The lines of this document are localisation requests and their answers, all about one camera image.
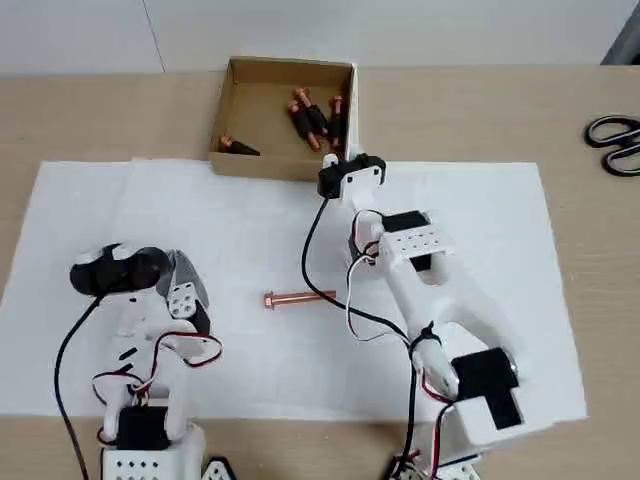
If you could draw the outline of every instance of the scissors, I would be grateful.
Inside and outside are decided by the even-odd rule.
[[[623,132],[608,137],[597,137],[596,130],[602,125],[624,127]],[[595,119],[584,129],[584,141],[593,148],[618,146],[620,148],[606,153],[602,157],[602,168],[618,177],[635,177],[640,175],[640,167],[624,168],[616,164],[616,160],[640,153],[640,120],[625,115],[607,115]]]

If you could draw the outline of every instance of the white foam sheet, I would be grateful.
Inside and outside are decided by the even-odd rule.
[[[584,417],[581,374],[536,166],[388,165],[380,208],[427,210],[447,229],[472,276],[526,340],[534,380],[554,392],[550,419]],[[191,415],[405,419],[410,366],[397,339],[358,343],[342,311],[324,302],[275,311],[262,307],[266,290],[306,290],[300,252],[320,203],[311,183],[221,177],[199,161],[43,164],[0,306],[0,373],[5,385],[18,379],[0,397],[0,413],[57,414],[53,360],[89,302],[69,284],[69,265],[78,252],[124,241],[182,249],[212,299],[213,330],[225,351],[219,362],[189,373]],[[345,213],[330,204],[309,256],[315,282],[337,289],[342,298]],[[356,277],[354,305],[404,327],[384,282]],[[117,314],[115,304],[105,301],[69,348],[62,385],[73,415],[102,414],[90,378],[105,363]],[[366,320],[356,322],[363,334],[377,331]],[[445,332],[451,355],[464,344],[459,329]],[[418,418],[433,418],[437,406],[419,398]]]

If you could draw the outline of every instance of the wooden table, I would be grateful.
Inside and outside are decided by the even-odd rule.
[[[205,158],[221,81],[220,73],[0,80],[0,281],[9,272],[41,159]],[[640,114],[638,85],[640,70],[633,67],[361,71],[367,151],[397,160],[517,160],[540,167],[591,417],[493,453],[481,463],[484,478],[635,475],[640,180],[605,174],[601,153],[585,147],[580,132],[599,114]],[[210,451],[229,456],[239,477],[252,480],[375,479],[400,448],[404,429],[200,423]],[[76,420],[94,478],[97,424]],[[0,418],[0,477],[79,478],[62,422]]]

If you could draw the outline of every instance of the cardboard box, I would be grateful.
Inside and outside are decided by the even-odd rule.
[[[349,63],[233,57],[220,94],[209,146],[216,173],[243,177],[316,181],[326,139],[314,152],[300,138],[287,112],[296,87],[307,87],[311,100],[330,116],[329,100],[342,95],[347,108],[347,155],[356,138],[356,67]],[[260,151],[260,156],[221,152],[219,139],[231,135]]]

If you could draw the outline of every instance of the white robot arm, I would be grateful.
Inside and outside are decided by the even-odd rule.
[[[354,215],[352,259],[362,252],[376,257],[369,268],[386,280],[406,322],[414,368],[424,372],[436,396],[450,405],[438,420],[442,442],[438,440],[437,458],[425,454],[434,447],[431,435],[415,437],[413,450],[422,452],[412,460],[422,472],[416,475],[439,472],[443,479],[475,478],[470,463],[482,453],[549,426],[539,414],[540,393],[531,381],[523,339],[471,278],[451,242],[427,214],[381,213],[384,205],[376,204],[375,194],[384,188],[384,161],[360,154],[350,162],[339,162],[327,155],[324,165],[319,193],[339,200]],[[450,360],[437,335],[450,322],[466,329],[486,349]]]
[[[187,417],[187,370],[215,361],[222,344],[210,334],[207,292],[186,255],[110,245],[83,255],[71,283],[122,309],[106,370],[93,379],[105,406],[102,479],[233,480],[223,457],[203,474],[204,433]]]

